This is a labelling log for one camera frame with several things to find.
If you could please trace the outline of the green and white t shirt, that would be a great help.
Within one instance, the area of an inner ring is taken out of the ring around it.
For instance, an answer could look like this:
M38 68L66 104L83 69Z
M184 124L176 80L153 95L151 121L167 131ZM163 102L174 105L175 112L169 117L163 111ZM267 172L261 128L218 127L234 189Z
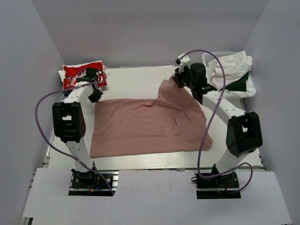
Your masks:
M243 99L251 98L256 95L256 89L253 85L250 72L247 72L239 80L225 86L223 98L225 99Z

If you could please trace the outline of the pink t shirt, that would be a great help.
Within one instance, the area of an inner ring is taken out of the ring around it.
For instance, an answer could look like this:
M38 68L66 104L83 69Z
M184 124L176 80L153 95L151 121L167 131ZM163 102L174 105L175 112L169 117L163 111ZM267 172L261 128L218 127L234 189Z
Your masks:
M199 103L173 79L163 80L156 99L110 99L95 104L90 157L196 151L213 145L204 136Z

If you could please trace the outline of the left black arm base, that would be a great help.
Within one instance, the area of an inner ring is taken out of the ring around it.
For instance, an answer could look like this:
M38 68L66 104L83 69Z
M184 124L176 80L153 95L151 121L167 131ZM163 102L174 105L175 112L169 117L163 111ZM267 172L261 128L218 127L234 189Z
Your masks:
M72 169L69 196L113 196L118 185L119 172L104 172L103 178L94 172Z

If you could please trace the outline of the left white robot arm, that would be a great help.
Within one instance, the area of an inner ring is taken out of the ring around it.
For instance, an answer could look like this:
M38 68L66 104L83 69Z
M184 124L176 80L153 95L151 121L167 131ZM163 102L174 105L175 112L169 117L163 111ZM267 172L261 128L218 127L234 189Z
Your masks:
M99 175L93 171L94 163L88 154L84 141L86 123L82 107L89 100L96 103L102 96L99 89L101 82L106 81L106 74L101 69L87 68L76 78L75 87L68 90L69 95L61 102L52 105L54 134L66 145L75 162L75 170L86 172L83 182L94 187L99 182Z

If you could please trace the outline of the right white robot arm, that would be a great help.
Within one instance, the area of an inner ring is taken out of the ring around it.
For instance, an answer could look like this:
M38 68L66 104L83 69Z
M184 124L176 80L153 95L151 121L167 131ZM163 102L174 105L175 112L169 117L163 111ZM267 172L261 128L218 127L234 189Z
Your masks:
M211 109L227 126L226 147L221 159L216 162L210 175L217 187L224 186L228 175L244 165L243 159L259 148L262 143L262 132L259 116L255 112L245 112L222 97L222 92L208 84L205 66L193 63L188 66L176 60L179 68L175 69L173 80L178 88L188 87L193 98L201 105Z

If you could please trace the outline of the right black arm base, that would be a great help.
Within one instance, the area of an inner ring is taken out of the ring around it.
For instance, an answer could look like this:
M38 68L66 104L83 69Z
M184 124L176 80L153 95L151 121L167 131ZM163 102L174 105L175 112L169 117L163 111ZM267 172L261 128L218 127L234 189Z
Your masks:
M195 183L197 199L240 199L240 185L235 172L215 178L201 178L195 174L191 178Z

